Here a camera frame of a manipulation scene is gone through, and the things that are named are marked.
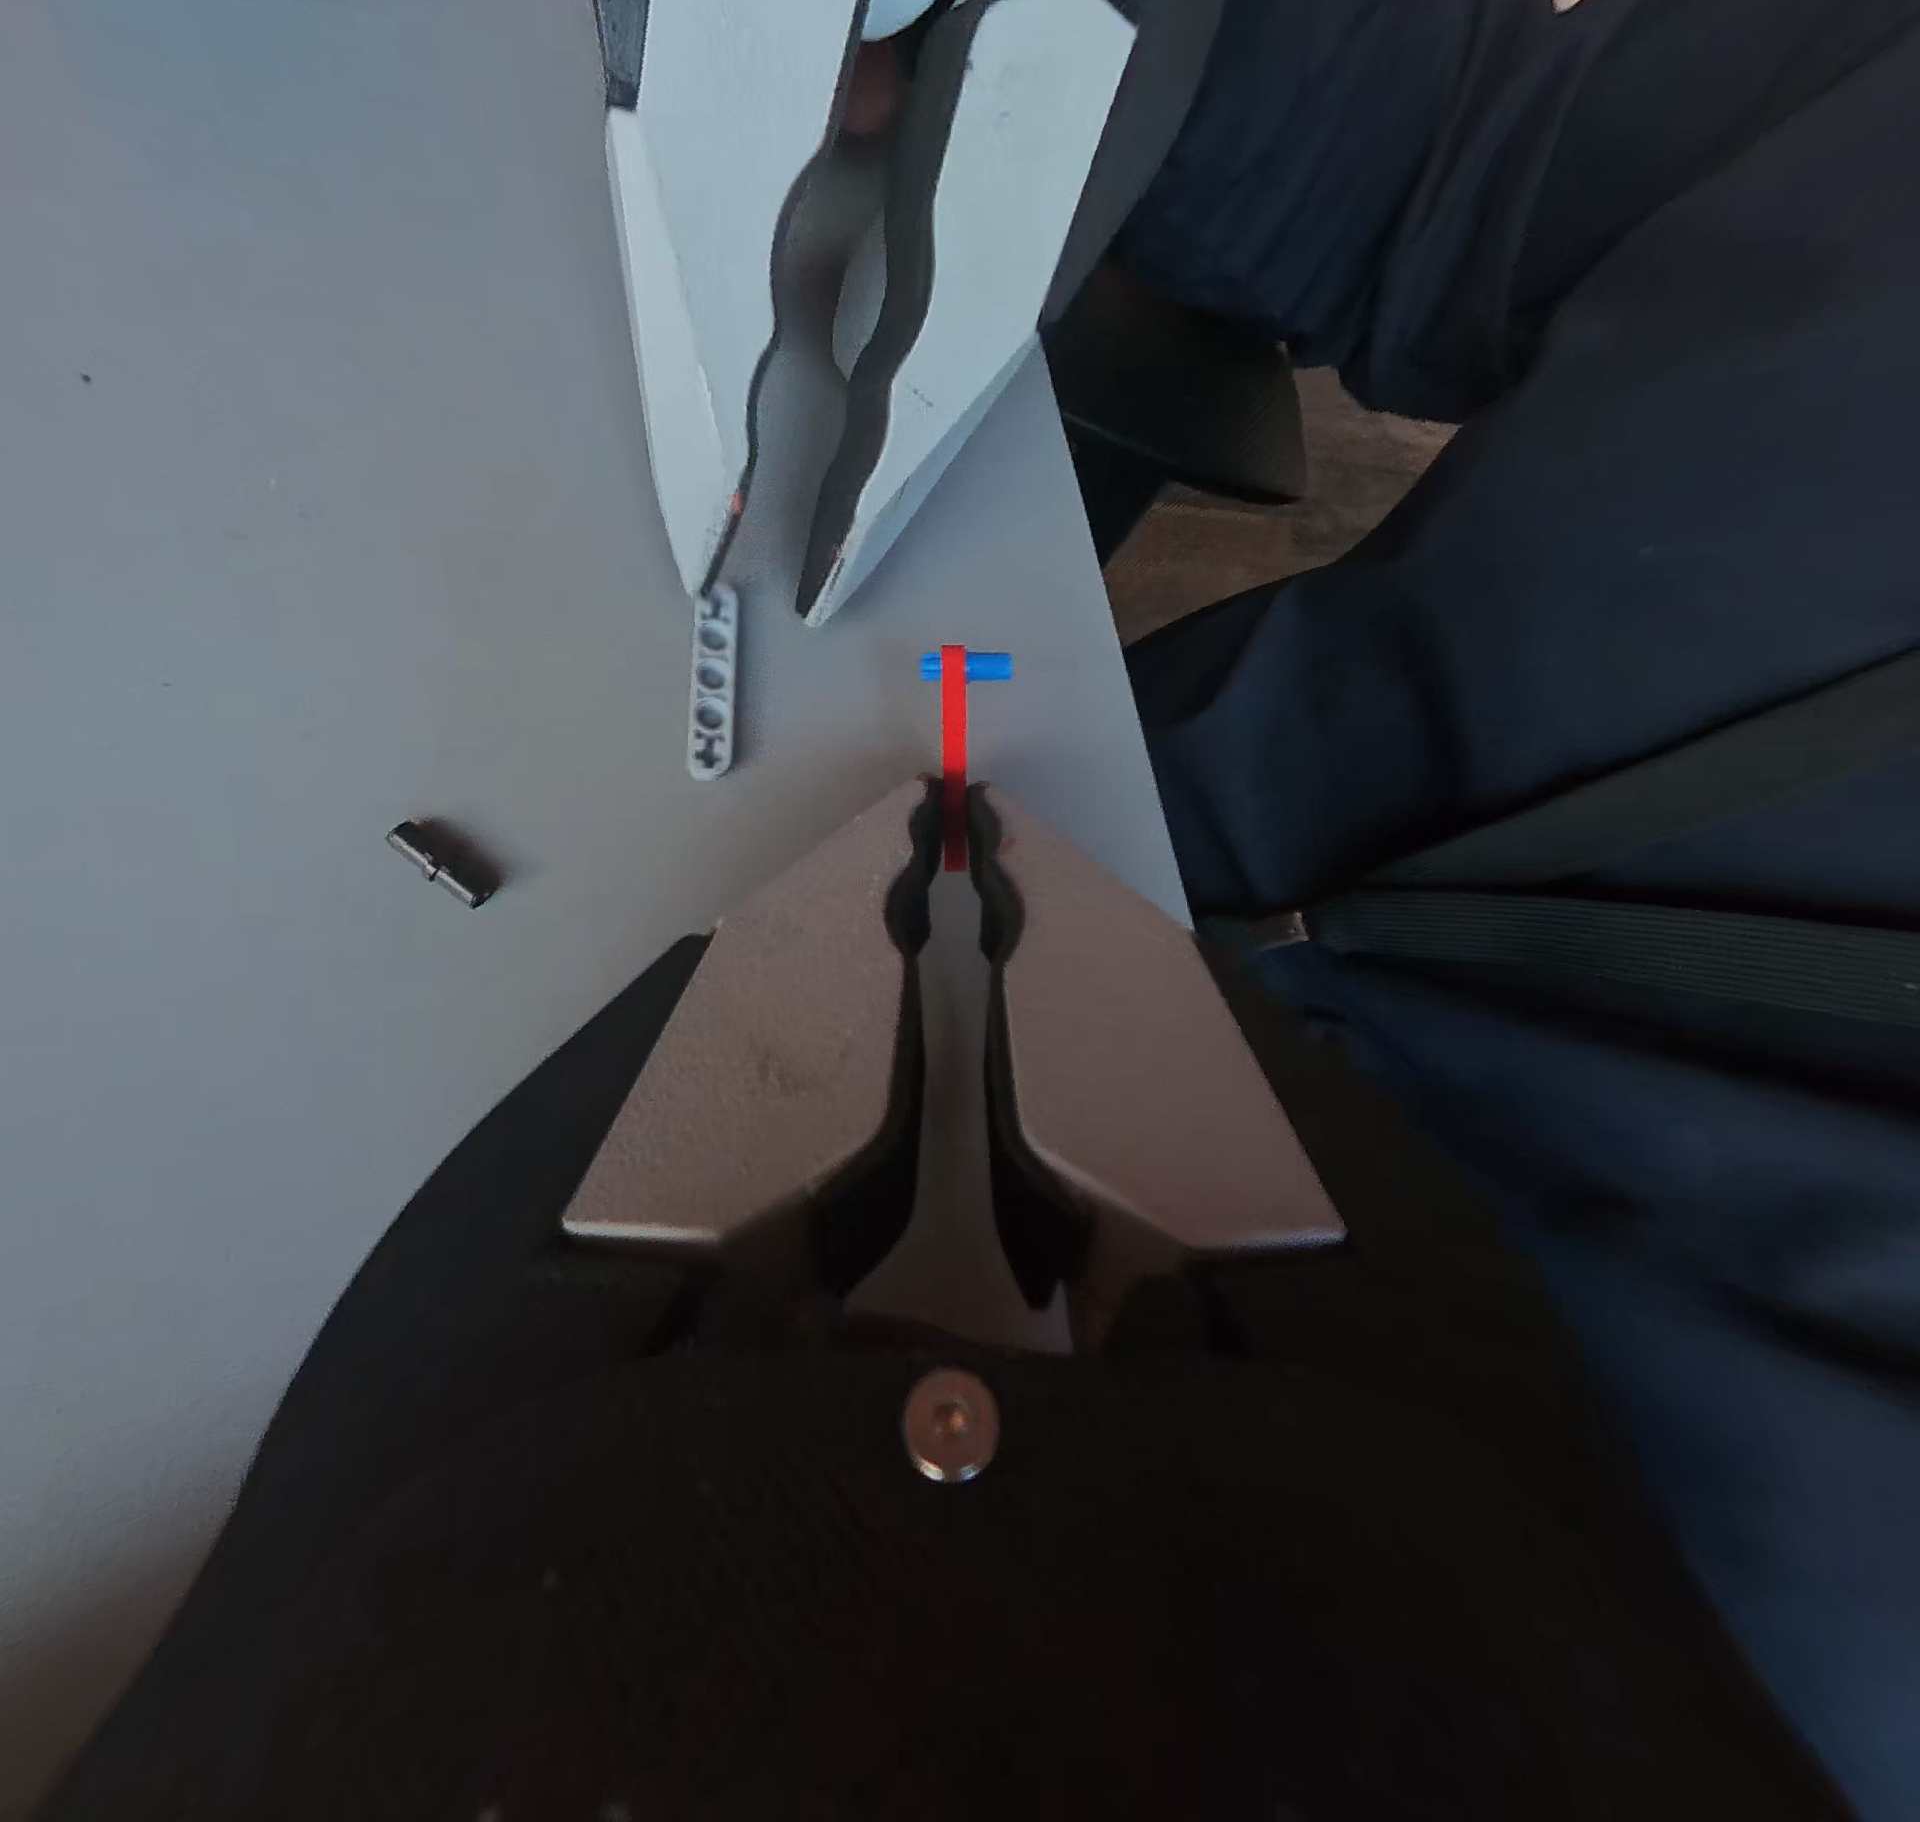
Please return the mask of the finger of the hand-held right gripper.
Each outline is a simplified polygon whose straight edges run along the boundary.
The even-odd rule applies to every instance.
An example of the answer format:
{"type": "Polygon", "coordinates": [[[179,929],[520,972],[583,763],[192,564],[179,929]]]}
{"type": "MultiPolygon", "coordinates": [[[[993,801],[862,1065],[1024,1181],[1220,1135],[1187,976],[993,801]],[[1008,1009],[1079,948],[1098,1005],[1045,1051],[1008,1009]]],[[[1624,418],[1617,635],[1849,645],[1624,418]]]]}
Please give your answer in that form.
{"type": "Polygon", "coordinates": [[[594,0],[647,466],[684,589],[711,587],[758,458],[775,263],[829,148],[869,0],[594,0]]]}
{"type": "Polygon", "coordinates": [[[927,36],[833,322],[844,410],[797,589],[810,629],[875,575],[1038,344],[1133,46],[1109,0],[962,0],[927,36]]]}

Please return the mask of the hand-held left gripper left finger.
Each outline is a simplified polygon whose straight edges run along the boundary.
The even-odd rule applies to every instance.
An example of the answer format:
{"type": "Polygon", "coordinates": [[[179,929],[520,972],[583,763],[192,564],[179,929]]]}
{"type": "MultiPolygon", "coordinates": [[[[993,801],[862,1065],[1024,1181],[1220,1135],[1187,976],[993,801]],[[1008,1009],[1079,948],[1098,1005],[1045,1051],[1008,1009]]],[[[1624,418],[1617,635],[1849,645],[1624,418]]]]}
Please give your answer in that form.
{"type": "Polygon", "coordinates": [[[910,779],[719,922],[565,1236],[847,1298],[916,1209],[927,942],[928,781],[910,779]]]}

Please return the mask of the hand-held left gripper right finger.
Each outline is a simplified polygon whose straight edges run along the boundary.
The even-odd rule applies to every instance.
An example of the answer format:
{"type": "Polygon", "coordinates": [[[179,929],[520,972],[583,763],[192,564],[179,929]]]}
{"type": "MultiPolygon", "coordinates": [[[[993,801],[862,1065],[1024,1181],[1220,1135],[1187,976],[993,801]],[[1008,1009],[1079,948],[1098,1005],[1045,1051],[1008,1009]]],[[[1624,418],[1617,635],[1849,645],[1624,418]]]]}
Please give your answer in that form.
{"type": "Polygon", "coordinates": [[[991,1197],[1022,1302],[1119,1308],[1197,1265],[1347,1243],[1192,929],[984,782],[969,840],[991,1197]]]}

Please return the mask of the red lego beam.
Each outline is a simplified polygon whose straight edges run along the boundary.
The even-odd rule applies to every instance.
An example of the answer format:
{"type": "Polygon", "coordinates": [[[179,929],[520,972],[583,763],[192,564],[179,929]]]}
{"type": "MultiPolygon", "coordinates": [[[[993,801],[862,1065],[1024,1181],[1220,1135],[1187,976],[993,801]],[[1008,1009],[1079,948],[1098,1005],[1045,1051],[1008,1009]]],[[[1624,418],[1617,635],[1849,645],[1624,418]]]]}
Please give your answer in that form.
{"type": "Polygon", "coordinates": [[[970,658],[947,644],[939,658],[943,870],[969,869],[970,658]]]}

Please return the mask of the grey lego beam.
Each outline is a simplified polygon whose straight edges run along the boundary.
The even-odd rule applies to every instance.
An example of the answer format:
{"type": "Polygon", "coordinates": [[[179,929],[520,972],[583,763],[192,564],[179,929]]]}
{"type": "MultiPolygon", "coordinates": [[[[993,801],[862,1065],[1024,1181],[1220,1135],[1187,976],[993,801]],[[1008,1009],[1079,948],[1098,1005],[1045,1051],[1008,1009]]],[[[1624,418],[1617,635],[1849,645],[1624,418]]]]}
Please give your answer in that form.
{"type": "Polygon", "coordinates": [[[728,583],[693,600],[687,767],[694,781],[733,772],[739,728],[742,604],[728,583]]]}

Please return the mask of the black lego pin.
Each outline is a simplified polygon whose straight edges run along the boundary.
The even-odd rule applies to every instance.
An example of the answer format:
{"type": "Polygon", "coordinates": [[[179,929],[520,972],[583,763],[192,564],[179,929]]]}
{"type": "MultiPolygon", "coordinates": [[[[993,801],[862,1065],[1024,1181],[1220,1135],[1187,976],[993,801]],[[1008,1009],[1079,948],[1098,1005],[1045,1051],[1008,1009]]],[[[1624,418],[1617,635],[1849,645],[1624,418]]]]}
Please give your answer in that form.
{"type": "Polygon", "coordinates": [[[385,831],[385,847],[467,911],[482,908],[505,883],[504,869],[470,837],[445,821],[402,821],[385,831]]]}

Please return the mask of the person's right hand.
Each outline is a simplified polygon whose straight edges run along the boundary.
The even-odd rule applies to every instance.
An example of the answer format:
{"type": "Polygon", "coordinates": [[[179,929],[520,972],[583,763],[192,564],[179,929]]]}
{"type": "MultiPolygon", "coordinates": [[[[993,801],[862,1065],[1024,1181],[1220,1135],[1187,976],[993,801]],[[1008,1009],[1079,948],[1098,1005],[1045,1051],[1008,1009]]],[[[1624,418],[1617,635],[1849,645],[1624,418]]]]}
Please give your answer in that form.
{"type": "Polygon", "coordinates": [[[901,124],[909,94],[904,36],[867,40],[856,49],[847,81],[837,146],[872,155],[886,148],[901,124]]]}

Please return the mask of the black chair seat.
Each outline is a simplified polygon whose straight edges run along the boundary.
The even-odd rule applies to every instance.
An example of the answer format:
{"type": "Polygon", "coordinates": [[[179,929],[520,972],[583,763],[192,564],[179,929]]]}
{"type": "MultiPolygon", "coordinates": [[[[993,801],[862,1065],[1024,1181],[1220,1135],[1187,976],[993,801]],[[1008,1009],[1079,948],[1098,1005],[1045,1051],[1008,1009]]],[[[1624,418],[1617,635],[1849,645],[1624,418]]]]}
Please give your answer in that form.
{"type": "Polygon", "coordinates": [[[1044,323],[1042,348],[1100,564],[1163,492],[1244,508],[1305,498],[1305,418],[1282,345],[1111,261],[1044,323]]]}

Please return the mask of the person in dark clothes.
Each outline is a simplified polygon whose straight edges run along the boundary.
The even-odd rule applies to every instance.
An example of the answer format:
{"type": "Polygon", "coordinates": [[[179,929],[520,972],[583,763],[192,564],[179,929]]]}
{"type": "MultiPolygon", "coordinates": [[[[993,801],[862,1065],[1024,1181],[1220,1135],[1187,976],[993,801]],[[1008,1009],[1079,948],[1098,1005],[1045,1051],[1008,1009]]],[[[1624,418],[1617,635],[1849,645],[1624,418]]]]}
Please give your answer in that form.
{"type": "MultiPolygon", "coordinates": [[[[1917,649],[1917,178],[1169,167],[1178,298],[1461,432],[1342,561],[1137,652],[1187,900],[1381,863],[1917,649]]],[[[1268,976],[1545,1268],[1684,1553],[1865,1818],[1917,1818],[1917,1031],[1570,968],[1268,976]]]]}

